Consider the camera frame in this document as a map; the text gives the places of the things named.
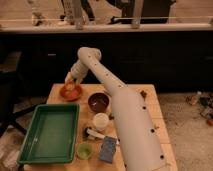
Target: brown bowl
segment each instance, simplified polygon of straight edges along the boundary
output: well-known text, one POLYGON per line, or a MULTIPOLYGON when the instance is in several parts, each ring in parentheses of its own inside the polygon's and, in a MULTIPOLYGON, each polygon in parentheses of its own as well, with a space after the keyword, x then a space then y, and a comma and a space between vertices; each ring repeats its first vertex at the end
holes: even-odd
POLYGON ((109 105, 109 97, 104 93, 94 93, 89 97, 88 105, 95 113, 105 112, 109 105))
POLYGON ((78 85, 72 85, 74 86, 73 89, 69 89, 69 85, 65 84, 61 89, 60 89, 60 95, 67 101, 74 101, 80 98, 82 95, 82 88, 81 86, 78 85))

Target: black wall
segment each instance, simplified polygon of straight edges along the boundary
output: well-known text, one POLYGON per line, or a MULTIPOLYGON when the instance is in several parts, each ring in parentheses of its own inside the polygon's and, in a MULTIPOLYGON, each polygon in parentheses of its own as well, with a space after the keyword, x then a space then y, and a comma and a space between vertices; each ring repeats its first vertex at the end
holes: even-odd
MULTIPOLYGON (((53 83, 63 82, 82 46, 99 48, 101 62, 126 83, 151 83, 157 91, 213 89, 212 31, 2 34, 0 39, 10 51, 22 51, 19 72, 32 94, 48 94, 53 83)), ((89 73, 84 82, 98 81, 89 73)))

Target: green plastic tray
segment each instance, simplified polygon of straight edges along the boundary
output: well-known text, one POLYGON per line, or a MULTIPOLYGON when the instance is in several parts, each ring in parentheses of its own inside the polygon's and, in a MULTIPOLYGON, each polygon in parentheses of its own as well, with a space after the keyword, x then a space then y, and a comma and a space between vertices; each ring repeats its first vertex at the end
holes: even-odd
POLYGON ((38 105, 17 162, 68 163, 73 160, 78 104, 38 105))

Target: floor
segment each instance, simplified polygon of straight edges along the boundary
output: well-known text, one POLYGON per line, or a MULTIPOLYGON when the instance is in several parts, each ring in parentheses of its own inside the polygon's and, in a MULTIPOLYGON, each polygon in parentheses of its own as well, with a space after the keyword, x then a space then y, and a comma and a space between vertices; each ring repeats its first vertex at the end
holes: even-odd
MULTIPOLYGON (((40 0, 41 11, 51 21, 59 20, 62 6, 59 0, 40 0)), ((112 16, 119 16, 121 11, 109 5, 104 0, 89 0, 96 15, 97 24, 108 23, 112 16)), ((27 0, 1 0, 0 24, 4 27, 31 25, 31 10, 27 0)), ((212 0, 177 0, 170 11, 169 22, 209 22, 213 18, 212 0)), ((212 171, 213 146, 212 127, 206 124, 200 113, 204 110, 200 104, 190 105, 186 98, 196 95, 188 93, 158 93, 162 113, 165 118, 168 133, 173 146, 178 169, 180 171, 212 171)), ((46 97, 33 97, 23 99, 16 105, 15 110, 20 110, 31 104, 37 104, 46 97)), ((19 119, 27 127, 32 114, 19 119)), ((16 157, 24 136, 10 127, 0 139, 0 170, 17 170, 16 157)))

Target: white cup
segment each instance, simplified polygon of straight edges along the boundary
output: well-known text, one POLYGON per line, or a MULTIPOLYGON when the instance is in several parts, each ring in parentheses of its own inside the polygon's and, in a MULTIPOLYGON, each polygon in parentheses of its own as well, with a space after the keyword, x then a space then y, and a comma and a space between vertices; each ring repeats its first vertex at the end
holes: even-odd
POLYGON ((97 113, 93 117, 93 125, 97 131, 104 131, 109 123, 109 117, 106 113, 97 113))

